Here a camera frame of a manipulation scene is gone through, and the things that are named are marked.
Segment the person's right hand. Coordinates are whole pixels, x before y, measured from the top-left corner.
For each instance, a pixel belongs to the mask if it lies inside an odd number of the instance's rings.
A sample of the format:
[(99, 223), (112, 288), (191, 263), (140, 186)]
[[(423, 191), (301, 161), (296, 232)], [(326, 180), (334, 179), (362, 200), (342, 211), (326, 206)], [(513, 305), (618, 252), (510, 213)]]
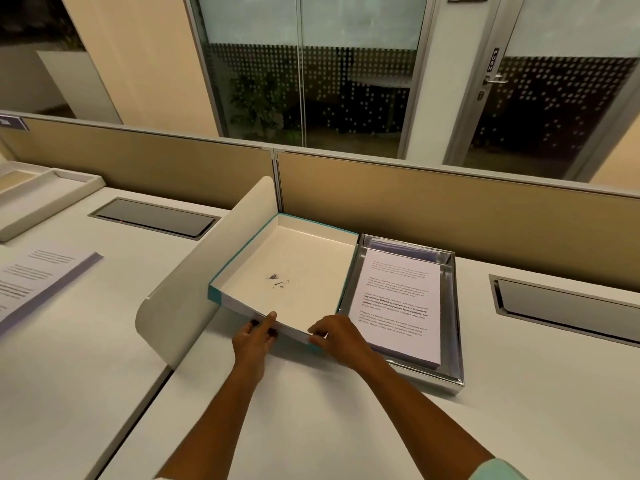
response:
[(345, 315), (327, 315), (309, 327), (308, 333), (328, 336), (331, 348), (322, 350), (359, 374), (372, 371), (381, 360)]

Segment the person's left hand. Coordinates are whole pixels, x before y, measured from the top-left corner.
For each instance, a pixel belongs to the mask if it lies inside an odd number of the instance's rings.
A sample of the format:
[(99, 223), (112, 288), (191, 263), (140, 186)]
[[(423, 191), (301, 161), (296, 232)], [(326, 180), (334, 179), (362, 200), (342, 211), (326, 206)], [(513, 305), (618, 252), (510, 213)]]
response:
[(259, 381), (264, 373), (267, 354), (273, 348), (278, 332), (261, 334), (261, 321), (247, 323), (232, 339), (235, 355), (234, 369), (251, 375)]

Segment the white box with teal rim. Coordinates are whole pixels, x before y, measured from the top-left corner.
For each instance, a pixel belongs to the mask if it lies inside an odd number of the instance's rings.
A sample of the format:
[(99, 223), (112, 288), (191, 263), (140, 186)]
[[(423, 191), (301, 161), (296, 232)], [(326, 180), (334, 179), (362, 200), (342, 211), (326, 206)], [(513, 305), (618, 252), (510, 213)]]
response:
[[(336, 314), (358, 247), (359, 234), (277, 213), (209, 283), (215, 304), (261, 321), (276, 311), (279, 334), (308, 343), (308, 329)], [(272, 289), (272, 274), (291, 279)]]

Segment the person's right forearm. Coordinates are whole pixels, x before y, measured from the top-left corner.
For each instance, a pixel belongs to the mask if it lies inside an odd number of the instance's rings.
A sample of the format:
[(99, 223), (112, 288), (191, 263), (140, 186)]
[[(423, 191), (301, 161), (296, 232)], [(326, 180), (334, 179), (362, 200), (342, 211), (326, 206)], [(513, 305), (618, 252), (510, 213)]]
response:
[(370, 387), (424, 480), (471, 480), (487, 448), (375, 353), (348, 362)]

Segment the white curved desk divider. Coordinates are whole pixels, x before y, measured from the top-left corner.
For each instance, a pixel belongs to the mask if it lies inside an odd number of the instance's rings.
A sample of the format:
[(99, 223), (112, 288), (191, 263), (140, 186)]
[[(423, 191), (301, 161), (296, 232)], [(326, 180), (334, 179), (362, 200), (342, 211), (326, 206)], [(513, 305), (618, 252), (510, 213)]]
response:
[(209, 283), (277, 213), (274, 179), (263, 177), (140, 304), (135, 329), (172, 371), (218, 309)]

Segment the stack of printed paper sheets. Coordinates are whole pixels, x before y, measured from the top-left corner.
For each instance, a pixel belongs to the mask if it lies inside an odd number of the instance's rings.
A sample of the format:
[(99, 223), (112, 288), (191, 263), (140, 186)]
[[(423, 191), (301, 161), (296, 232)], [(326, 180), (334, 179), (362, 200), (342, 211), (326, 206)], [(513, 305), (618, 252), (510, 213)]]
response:
[(368, 249), (348, 317), (384, 353), (441, 365), (441, 265)]

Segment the silver metal tray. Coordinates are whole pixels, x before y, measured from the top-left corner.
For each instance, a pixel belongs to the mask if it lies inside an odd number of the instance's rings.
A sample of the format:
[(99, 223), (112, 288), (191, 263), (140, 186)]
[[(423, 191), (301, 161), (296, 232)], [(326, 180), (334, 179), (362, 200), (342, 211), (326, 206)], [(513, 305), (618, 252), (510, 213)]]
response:
[(465, 386), (461, 329), (456, 283), (456, 259), (452, 251), (441, 250), (408, 242), (362, 234), (358, 241), (348, 283), (340, 302), (339, 313), (348, 316), (358, 277), (368, 249), (390, 251), (395, 254), (428, 260), (441, 265), (441, 354), (439, 367), (430, 368), (398, 355), (373, 350), (400, 375), (444, 395), (457, 395)]

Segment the beige partition panel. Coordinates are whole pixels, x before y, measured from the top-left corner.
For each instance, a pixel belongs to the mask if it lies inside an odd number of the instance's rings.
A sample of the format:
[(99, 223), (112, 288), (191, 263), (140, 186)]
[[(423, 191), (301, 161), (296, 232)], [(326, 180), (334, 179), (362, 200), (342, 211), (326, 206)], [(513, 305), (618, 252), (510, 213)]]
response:
[(640, 196), (278, 152), (284, 211), (509, 266), (640, 265)]
[(274, 152), (235, 143), (9, 110), (29, 131), (0, 128), (17, 161), (100, 176), (109, 187), (231, 209), (263, 177), (276, 184)]

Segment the green potted plant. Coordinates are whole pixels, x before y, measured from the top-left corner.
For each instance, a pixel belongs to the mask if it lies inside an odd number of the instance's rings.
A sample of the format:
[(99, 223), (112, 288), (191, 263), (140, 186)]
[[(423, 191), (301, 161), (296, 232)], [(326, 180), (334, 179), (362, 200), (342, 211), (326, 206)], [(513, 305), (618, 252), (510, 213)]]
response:
[(243, 137), (270, 141), (280, 129), (278, 122), (286, 101), (285, 90), (273, 72), (241, 74), (230, 80), (231, 124), (244, 130)]

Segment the light teal sleeve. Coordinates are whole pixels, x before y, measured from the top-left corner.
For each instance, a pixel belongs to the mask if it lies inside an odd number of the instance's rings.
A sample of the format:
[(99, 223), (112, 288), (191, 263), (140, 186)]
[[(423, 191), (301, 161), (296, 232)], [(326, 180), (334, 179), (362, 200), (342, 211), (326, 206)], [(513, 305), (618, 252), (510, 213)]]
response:
[(492, 458), (478, 466), (468, 480), (528, 480), (528, 478), (510, 463)]

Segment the printed sheet with purple edge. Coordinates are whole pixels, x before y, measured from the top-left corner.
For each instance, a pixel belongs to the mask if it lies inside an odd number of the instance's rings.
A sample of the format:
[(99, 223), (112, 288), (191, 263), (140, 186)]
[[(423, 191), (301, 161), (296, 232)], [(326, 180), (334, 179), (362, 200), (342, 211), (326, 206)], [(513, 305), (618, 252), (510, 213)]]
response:
[(0, 264), (0, 336), (101, 259), (96, 251), (46, 244)]

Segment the white desk organiser tray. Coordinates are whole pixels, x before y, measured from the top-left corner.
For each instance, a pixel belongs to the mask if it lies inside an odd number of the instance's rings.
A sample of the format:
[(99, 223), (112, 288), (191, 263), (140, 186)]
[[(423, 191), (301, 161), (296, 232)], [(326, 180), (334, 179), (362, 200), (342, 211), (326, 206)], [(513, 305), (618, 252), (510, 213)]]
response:
[(105, 187), (97, 175), (0, 158), (0, 244)]

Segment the glass window with dotted film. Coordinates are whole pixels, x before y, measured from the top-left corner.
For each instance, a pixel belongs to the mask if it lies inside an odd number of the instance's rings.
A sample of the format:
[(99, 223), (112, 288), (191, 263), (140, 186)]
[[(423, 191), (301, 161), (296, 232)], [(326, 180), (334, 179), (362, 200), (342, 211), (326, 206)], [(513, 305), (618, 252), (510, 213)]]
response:
[(230, 80), (273, 72), (285, 90), (267, 144), (405, 159), (436, 0), (184, 0), (218, 133)]

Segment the white leaning board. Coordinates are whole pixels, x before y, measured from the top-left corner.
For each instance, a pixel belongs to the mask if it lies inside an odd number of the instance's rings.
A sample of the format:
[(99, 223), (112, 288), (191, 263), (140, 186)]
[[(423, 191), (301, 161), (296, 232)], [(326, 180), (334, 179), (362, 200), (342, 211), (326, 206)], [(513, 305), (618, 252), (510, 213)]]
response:
[(89, 53), (78, 50), (36, 53), (76, 119), (122, 123)]

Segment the glass door with dotted film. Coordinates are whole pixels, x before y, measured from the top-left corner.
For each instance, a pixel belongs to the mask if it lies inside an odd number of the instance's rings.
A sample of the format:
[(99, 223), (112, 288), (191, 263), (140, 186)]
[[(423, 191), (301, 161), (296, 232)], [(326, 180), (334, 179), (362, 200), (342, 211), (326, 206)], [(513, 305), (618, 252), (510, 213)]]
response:
[(640, 115), (640, 0), (489, 1), (443, 164), (589, 182)]

